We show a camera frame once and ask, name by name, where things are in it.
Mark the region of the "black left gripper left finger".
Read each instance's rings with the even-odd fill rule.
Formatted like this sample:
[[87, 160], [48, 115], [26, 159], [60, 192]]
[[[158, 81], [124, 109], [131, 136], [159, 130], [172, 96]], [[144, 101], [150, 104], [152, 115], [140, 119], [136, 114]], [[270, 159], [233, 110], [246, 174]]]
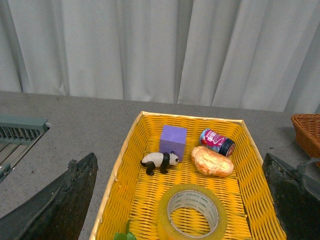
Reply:
[[0, 219], [2, 240], [77, 240], [81, 234], [98, 172], [89, 153], [25, 203]]

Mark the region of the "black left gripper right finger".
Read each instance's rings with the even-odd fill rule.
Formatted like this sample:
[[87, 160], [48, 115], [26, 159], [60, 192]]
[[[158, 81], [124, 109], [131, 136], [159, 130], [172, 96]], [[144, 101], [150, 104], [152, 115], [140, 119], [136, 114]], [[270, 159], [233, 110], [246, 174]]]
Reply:
[[264, 158], [262, 169], [288, 240], [320, 238], [320, 182], [306, 174], [309, 165], [319, 162], [312, 157], [292, 167], [271, 153]]

